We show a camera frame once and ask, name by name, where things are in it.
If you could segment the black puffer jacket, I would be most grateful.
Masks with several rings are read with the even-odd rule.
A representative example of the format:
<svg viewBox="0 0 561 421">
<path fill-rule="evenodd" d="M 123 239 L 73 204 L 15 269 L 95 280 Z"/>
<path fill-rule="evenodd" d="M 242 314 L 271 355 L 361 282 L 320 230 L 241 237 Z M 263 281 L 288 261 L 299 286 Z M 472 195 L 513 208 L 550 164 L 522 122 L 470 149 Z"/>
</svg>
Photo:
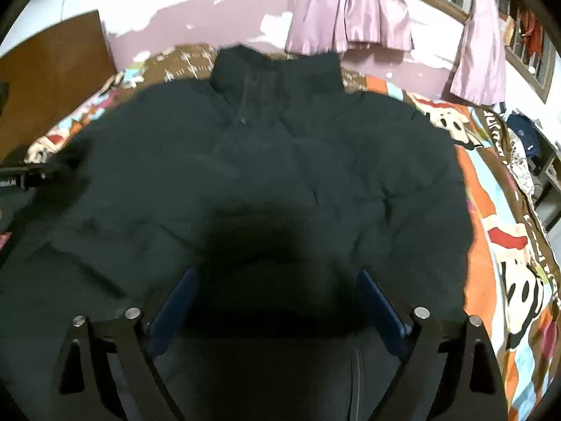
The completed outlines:
<svg viewBox="0 0 561 421">
<path fill-rule="evenodd" d="M 192 306 L 160 363 L 192 420 L 363 419 L 397 370 L 355 290 L 464 315 L 473 229 L 454 143 L 414 107 L 342 84 L 338 57 L 219 51 L 74 136 L 15 214 L 1 378 L 33 420 L 72 318 Z"/>
</svg>

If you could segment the red hanging clothes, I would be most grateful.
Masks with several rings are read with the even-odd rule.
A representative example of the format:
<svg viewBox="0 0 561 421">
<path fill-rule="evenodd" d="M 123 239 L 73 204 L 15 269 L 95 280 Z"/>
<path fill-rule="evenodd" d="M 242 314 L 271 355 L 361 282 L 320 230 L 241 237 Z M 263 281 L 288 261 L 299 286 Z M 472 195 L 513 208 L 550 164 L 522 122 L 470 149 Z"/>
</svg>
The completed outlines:
<svg viewBox="0 0 561 421">
<path fill-rule="evenodd" d="M 529 9 L 521 9 L 520 24 L 523 44 L 526 47 L 527 55 L 537 57 L 543 55 L 544 30 L 535 14 Z"/>
</svg>

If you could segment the colourful monkey print bedspread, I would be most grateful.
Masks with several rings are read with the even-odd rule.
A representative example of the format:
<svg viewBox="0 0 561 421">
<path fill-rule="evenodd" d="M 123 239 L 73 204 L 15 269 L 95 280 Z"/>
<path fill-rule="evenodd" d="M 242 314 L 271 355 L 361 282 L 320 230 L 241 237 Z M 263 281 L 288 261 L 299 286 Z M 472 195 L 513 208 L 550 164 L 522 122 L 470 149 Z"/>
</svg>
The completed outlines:
<svg viewBox="0 0 561 421">
<path fill-rule="evenodd" d="M 351 92 L 410 103 L 450 133 L 474 225 L 466 307 L 490 335 L 509 418 L 542 417 L 560 381 L 560 268 L 522 182 L 529 170 L 520 143 L 488 110 L 431 100 L 351 69 L 342 81 Z"/>
</svg>

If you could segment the brown wooden headboard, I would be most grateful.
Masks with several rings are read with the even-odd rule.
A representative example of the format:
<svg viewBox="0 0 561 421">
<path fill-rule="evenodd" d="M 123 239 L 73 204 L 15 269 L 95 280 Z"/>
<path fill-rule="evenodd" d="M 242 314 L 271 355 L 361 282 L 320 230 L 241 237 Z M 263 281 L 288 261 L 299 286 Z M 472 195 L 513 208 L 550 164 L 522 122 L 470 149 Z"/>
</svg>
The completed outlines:
<svg viewBox="0 0 561 421">
<path fill-rule="evenodd" d="M 116 72 L 99 12 L 46 28 L 1 58 L 1 157 L 30 146 Z"/>
</svg>

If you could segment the wooden side shelf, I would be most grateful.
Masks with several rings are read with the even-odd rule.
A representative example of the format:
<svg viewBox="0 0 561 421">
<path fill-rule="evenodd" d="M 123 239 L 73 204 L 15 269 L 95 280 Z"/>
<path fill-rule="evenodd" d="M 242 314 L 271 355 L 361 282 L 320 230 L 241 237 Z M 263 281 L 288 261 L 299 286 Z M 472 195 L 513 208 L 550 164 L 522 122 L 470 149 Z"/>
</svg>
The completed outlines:
<svg viewBox="0 0 561 421">
<path fill-rule="evenodd" d="M 535 125 L 540 153 L 533 157 L 533 175 L 542 185 L 542 190 L 534 201 L 534 208 L 543 204 L 549 193 L 555 192 L 560 195 L 560 145 L 551 142 L 539 126 Z"/>
</svg>

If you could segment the dark blue cap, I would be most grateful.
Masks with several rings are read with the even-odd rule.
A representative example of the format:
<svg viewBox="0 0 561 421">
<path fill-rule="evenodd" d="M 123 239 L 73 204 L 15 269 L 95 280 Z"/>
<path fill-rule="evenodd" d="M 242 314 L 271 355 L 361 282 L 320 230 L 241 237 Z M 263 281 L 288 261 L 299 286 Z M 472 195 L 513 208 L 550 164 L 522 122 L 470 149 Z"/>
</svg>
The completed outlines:
<svg viewBox="0 0 561 421">
<path fill-rule="evenodd" d="M 513 130 L 515 135 L 517 135 L 522 142 L 528 158 L 539 157 L 541 155 L 537 131 L 531 119 L 524 114 L 513 112 L 507 118 L 506 123 L 508 128 Z"/>
</svg>

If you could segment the right pink curtain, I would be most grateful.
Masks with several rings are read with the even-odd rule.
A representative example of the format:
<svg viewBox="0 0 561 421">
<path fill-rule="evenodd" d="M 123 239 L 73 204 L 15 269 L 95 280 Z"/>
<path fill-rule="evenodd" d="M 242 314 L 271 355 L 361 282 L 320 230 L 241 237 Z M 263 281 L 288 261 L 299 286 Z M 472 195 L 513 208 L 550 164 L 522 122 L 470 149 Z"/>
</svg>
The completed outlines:
<svg viewBox="0 0 561 421">
<path fill-rule="evenodd" d="M 450 93 L 477 106 L 505 100 L 506 55 L 495 0 L 472 0 Z"/>
</svg>

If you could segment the brown framed barred window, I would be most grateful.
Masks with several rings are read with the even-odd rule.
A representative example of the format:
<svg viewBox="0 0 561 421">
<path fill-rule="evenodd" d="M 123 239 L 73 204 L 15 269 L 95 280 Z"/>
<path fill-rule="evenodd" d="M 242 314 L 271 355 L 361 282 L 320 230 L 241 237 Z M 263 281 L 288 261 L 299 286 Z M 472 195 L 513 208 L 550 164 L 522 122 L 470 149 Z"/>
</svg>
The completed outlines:
<svg viewBox="0 0 561 421">
<path fill-rule="evenodd" d="M 522 0 L 406 0 L 414 49 L 383 68 L 430 98 L 543 106 L 560 89 L 560 59 Z"/>
</svg>

